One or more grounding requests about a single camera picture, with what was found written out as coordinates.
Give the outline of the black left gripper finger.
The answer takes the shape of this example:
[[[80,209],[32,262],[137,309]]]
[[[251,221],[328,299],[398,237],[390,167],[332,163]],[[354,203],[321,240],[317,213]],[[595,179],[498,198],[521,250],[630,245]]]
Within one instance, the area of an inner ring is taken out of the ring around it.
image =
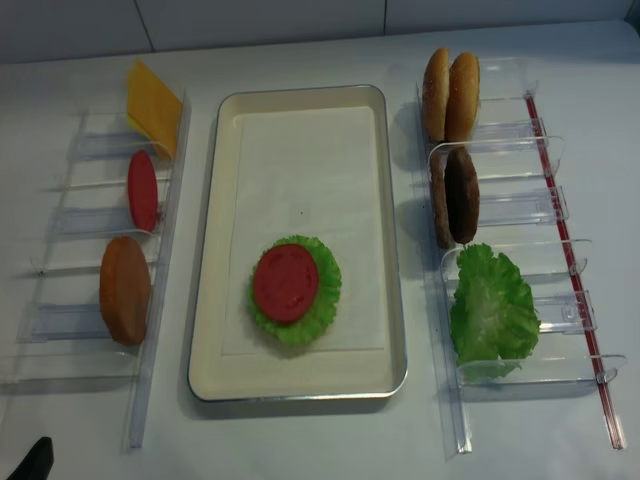
[[[53,467],[53,442],[43,436],[7,477],[8,480],[47,480]]]

